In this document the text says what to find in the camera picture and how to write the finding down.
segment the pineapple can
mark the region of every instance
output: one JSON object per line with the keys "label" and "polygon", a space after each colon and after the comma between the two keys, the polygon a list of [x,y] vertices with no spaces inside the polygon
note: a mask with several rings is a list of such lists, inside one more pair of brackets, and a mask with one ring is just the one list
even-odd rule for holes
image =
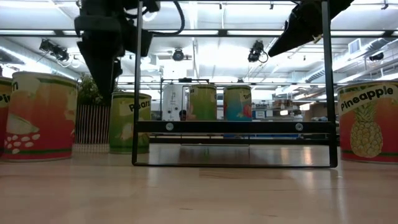
{"label": "pineapple can", "polygon": [[214,85],[192,85],[188,98],[189,121],[217,120],[217,87]]}
{"label": "pineapple can", "polygon": [[398,82],[375,81],[338,90],[341,158],[398,162]]}
{"label": "pineapple can", "polygon": [[[224,120],[252,121],[251,87],[227,86],[224,88]],[[225,138],[241,138],[240,135],[224,134]]]}
{"label": "pineapple can", "polygon": [[[111,120],[109,124],[109,152],[130,154],[134,119],[134,93],[114,92],[112,94]],[[139,121],[150,121],[150,101],[147,94],[139,95]],[[138,153],[149,152],[150,133],[138,133]]]}
{"label": "pineapple can", "polygon": [[77,82],[46,73],[16,72],[2,159],[47,161],[72,156]]}
{"label": "pineapple can", "polygon": [[[10,102],[12,79],[0,77],[0,142],[4,142],[6,135],[8,105]],[[0,156],[4,152],[4,146],[0,147]]]}

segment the orange can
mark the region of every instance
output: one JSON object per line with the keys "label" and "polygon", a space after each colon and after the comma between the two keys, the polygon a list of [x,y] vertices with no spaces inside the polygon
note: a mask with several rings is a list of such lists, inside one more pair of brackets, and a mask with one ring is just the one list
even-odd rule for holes
{"label": "orange can", "polygon": [[[8,104],[10,102],[12,79],[0,77],[0,142],[4,142],[8,116]],[[0,147],[0,156],[4,148]]]}
{"label": "orange can", "polygon": [[9,161],[69,158],[75,137],[77,83],[51,74],[16,72],[7,118]]}
{"label": "orange can", "polygon": [[398,82],[340,87],[338,109],[342,159],[398,162]]}

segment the pineapple illustration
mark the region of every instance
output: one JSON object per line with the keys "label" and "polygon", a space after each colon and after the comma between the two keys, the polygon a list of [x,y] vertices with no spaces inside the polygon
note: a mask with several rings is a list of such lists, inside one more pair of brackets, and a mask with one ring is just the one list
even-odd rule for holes
{"label": "pineapple illustration", "polygon": [[381,152],[383,136],[380,126],[374,122],[376,102],[355,109],[355,122],[351,128],[351,149],[360,157],[372,158]]}

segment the green can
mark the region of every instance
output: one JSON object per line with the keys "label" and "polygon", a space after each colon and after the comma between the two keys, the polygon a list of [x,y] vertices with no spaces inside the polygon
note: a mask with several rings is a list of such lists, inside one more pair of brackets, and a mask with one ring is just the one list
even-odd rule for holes
{"label": "green can", "polygon": [[214,85],[192,85],[189,88],[189,121],[217,120],[217,87]]}
{"label": "green can", "polygon": [[[139,95],[139,121],[150,121],[150,101],[147,94]],[[134,93],[114,92],[112,94],[111,121],[109,124],[109,152],[129,154],[132,152],[134,121]],[[138,133],[138,153],[149,152],[150,133]]]}

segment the giant food can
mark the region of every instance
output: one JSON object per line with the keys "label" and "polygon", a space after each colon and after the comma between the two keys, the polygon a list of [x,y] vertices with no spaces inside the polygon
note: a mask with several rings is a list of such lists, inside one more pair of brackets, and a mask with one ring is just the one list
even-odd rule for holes
{"label": "giant food can", "polygon": [[189,121],[217,120],[217,87],[214,85],[192,85],[188,97]]}
{"label": "giant food can", "polygon": [[338,89],[341,157],[398,162],[398,82],[366,82]]}
{"label": "giant food can", "polygon": [[[12,79],[0,77],[0,142],[4,142],[8,117],[8,104],[10,102]],[[3,145],[0,146],[0,156],[4,152]]]}
{"label": "giant food can", "polygon": [[69,158],[75,138],[76,81],[33,72],[12,75],[3,159]]}
{"label": "giant food can", "polygon": [[[134,93],[112,94],[111,121],[109,124],[109,152],[127,154],[132,152],[134,121]],[[139,95],[139,121],[150,121],[150,101],[147,94]],[[149,152],[149,133],[138,133],[138,153]]]}
{"label": "giant food can", "polygon": [[[251,121],[251,87],[227,86],[224,88],[224,120]],[[224,138],[242,138],[242,135],[224,134]]]}

